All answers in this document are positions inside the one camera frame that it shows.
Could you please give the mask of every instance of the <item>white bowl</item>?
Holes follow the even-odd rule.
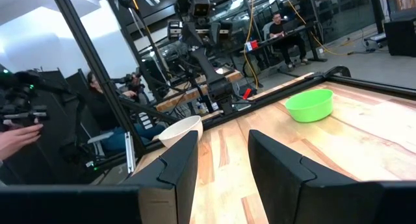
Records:
[[[159,140],[170,148],[189,131],[198,131],[198,141],[201,140],[203,132],[201,116],[187,117],[174,123],[159,135]]]

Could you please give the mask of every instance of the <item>concrete floor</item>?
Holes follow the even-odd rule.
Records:
[[[353,32],[348,36],[342,37],[328,45],[326,47],[333,53],[345,54],[350,51],[364,52],[365,48],[361,42],[361,38],[375,34],[375,26],[371,25],[364,28],[362,31]],[[327,62],[312,62],[307,66],[298,65],[296,69],[291,72],[294,75],[304,75],[309,72],[326,71],[334,66],[343,65],[350,69],[352,77],[357,79],[363,79],[368,81],[384,82],[387,84],[396,84],[399,86],[405,86],[409,88],[416,88],[416,58],[406,56],[390,56],[385,52],[386,47],[375,53],[354,54],[354,55],[333,55],[331,53],[323,53]],[[312,52],[308,52],[308,57],[312,56]],[[237,66],[244,61],[237,59]],[[273,88],[279,84],[287,82],[293,77],[277,73],[277,69],[280,66],[284,66],[284,63],[280,63],[277,66],[263,70],[259,74],[259,80],[264,86],[259,91],[265,91]],[[253,79],[242,79],[238,82],[239,86],[242,86],[248,82],[252,83]],[[127,167],[125,164],[116,166],[109,171],[109,174],[102,180],[101,184],[118,184],[122,182],[127,176]],[[97,184],[103,176],[100,176],[93,184]]]

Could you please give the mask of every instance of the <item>black shirt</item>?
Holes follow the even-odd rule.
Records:
[[[96,90],[91,90],[90,97],[88,107],[100,129],[102,131],[109,131],[119,127],[120,124],[112,112],[110,104],[107,102],[105,96]]]
[[[283,32],[283,24],[282,23],[280,23],[280,24],[272,23],[271,26],[270,26],[269,32],[273,33],[273,34]]]

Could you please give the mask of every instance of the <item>blue jeans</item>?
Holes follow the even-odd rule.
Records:
[[[144,129],[139,123],[135,124],[137,134],[143,141],[143,144],[146,145],[149,143],[153,137],[162,133],[164,127],[162,125],[156,125],[149,129]],[[117,127],[113,130],[113,135],[109,138],[102,141],[103,147],[108,151],[125,151],[125,140],[124,140],[124,130],[121,127]]]

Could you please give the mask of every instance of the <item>wooden tabletop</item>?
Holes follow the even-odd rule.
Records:
[[[250,129],[356,180],[416,180],[416,101],[330,82],[314,88],[335,94],[323,120],[295,122],[284,99],[204,132],[191,223],[267,223],[248,158]],[[145,155],[137,171],[165,151]]]
[[[230,73],[230,74],[226,75],[226,78],[229,82],[235,82],[235,81],[238,81],[238,80],[242,79],[242,74],[239,71],[234,71],[233,73]],[[196,79],[196,81],[197,81],[198,84],[201,84],[201,83],[205,82],[206,81],[205,75],[202,75],[201,77],[198,77]],[[183,90],[184,88],[187,88],[188,86],[190,86],[190,84],[189,84],[189,82],[186,82],[186,83],[183,83],[183,84],[180,84],[180,85],[176,86],[176,88],[179,88],[179,89]],[[203,94],[207,94],[208,93],[208,85],[206,85],[206,84],[201,85],[201,91],[202,91]],[[174,95],[175,93],[177,93],[177,91],[170,90],[168,92],[168,94],[166,94],[165,98],[169,97],[171,95]],[[183,103],[187,103],[191,100],[194,100],[198,97],[200,97],[200,94],[199,94],[198,90],[196,88],[194,88],[192,90],[187,91],[183,95],[179,95],[179,96],[173,97],[171,99],[168,99],[168,100],[166,100],[162,103],[159,103],[156,106],[156,109],[160,112],[163,112],[163,111],[170,110],[171,108],[175,107],[176,103],[178,103],[178,102],[180,102],[179,103],[179,105],[180,105],[180,104],[183,104]]]

